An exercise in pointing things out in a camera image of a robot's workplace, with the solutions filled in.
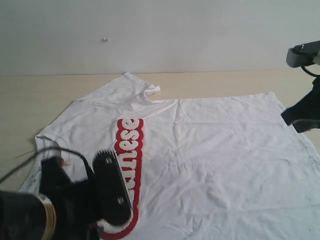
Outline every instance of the wire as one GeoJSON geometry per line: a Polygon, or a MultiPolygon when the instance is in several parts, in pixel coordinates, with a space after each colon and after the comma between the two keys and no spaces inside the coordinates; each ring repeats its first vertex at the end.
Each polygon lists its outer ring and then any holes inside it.
{"type": "Polygon", "coordinates": [[[5,181],[7,178],[9,178],[12,174],[14,174],[16,171],[18,171],[19,169],[23,168],[24,166],[26,166],[28,163],[30,163],[33,159],[35,159],[39,154],[44,153],[46,151],[49,150],[60,150],[63,152],[68,152],[74,155],[77,155],[79,158],[82,159],[84,167],[85,167],[85,171],[86,174],[88,176],[88,179],[93,179],[94,177],[94,172],[92,171],[91,167],[88,164],[87,159],[85,158],[85,156],[83,156],[80,152],[77,151],[73,151],[73,150],[69,150],[67,148],[63,148],[63,147],[58,147],[58,146],[53,146],[53,147],[46,147],[43,149],[40,149],[39,151],[37,151],[35,154],[33,154],[31,157],[29,157],[27,160],[25,160],[23,163],[21,163],[20,165],[16,166],[14,169],[12,169],[11,171],[9,171],[6,175],[4,175],[2,178],[0,178],[0,184],[5,181]]]}
{"type": "Polygon", "coordinates": [[[302,68],[302,70],[303,70],[306,74],[308,74],[308,75],[310,75],[310,76],[312,76],[312,77],[315,77],[315,78],[320,77],[320,74],[315,74],[315,73],[313,73],[313,72],[310,72],[308,69],[306,69],[305,66],[301,66],[301,68],[302,68]]]}

